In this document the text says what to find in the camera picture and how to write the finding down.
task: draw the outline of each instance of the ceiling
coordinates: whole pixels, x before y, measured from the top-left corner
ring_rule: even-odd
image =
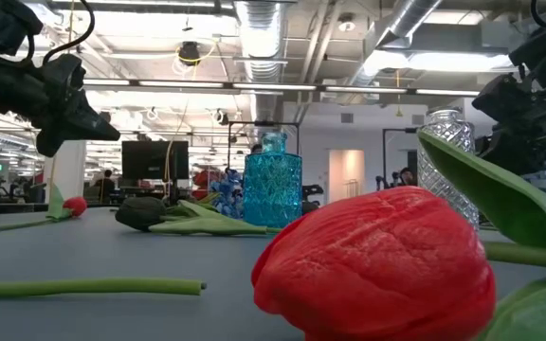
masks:
[[[282,58],[287,61],[282,72],[282,82],[297,82],[307,56],[309,37],[313,23],[317,21],[318,8],[324,0],[299,0],[288,5],[285,13]],[[46,1],[30,0],[42,3]],[[124,1],[140,4],[140,0]],[[34,62],[39,65],[45,53],[53,46],[69,40],[72,22],[72,38],[81,35],[89,24],[87,12],[78,4],[72,12],[69,3],[56,0],[47,2],[51,13],[44,17],[46,28],[36,39],[37,53]],[[330,26],[329,44],[325,46],[325,58],[314,76],[316,82],[335,81],[339,84],[350,78],[364,58],[364,39],[372,23],[391,14],[392,0],[339,0],[341,13],[352,13],[355,29],[341,31],[338,22],[329,20],[331,8],[326,12],[322,32]],[[539,1],[541,12],[546,12],[546,1]],[[528,18],[528,1],[519,0],[446,0],[426,20],[427,24],[476,27],[481,22],[498,22],[520,26]],[[196,41],[202,56],[208,57],[197,67],[183,66],[176,58],[177,48],[185,41]],[[324,45],[319,40],[319,47]],[[88,78],[186,80],[186,81],[246,81],[242,57],[240,29],[235,18],[229,16],[193,15],[184,13],[146,13],[96,11],[96,29],[81,48],[71,51],[83,60]],[[397,72],[378,73],[375,81],[381,86],[419,87],[431,89],[481,90],[490,72],[439,72],[403,68]],[[227,113],[229,119],[251,120],[250,95],[247,94],[182,94],[166,92],[88,91],[88,100],[97,111],[108,111],[112,122],[123,130],[145,130],[163,132],[154,134],[155,139],[170,139],[173,133],[194,132],[214,134],[201,136],[191,143],[194,146],[222,146],[227,143],[224,133],[227,127],[212,119],[217,111]],[[293,119],[299,108],[296,94],[284,95],[285,119]],[[347,97],[312,99],[314,105],[306,111],[303,126],[325,129],[374,129],[376,127],[401,126],[429,106],[448,103],[453,98],[381,95],[371,106],[341,106],[350,104]],[[397,118],[395,104],[404,105],[409,113]],[[341,125],[337,115],[341,112],[355,113],[360,124],[349,127]],[[0,114],[0,128],[28,127],[14,114]],[[251,127],[234,126],[234,133],[252,135]],[[240,136],[238,146],[247,148],[248,136]],[[0,132],[0,148],[32,148],[33,134],[25,132]],[[135,139],[124,135],[122,139]],[[119,144],[112,142],[90,142],[88,161],[94,166],[107,166],[110,161],[118,164]],[[97,153],[96,149],[109,150]]]

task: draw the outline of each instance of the clear glass vase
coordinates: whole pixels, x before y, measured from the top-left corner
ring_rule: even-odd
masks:
[[[458,119],[459,113],[457,109],[429,112],[427,124],[419,129],[441,137],[465,152],[474,153],[473,126],[471,123]],[[475,229],[479,229],[480,213],[478,209],[437,171],[420,144],[418,145],[418,184],[446,199],[455,211],[461,213]]]
[[[263,152],[246,157],[244,220],[285,227],[302,215],[302,158],[285,152],[284,133],[265,133]]]

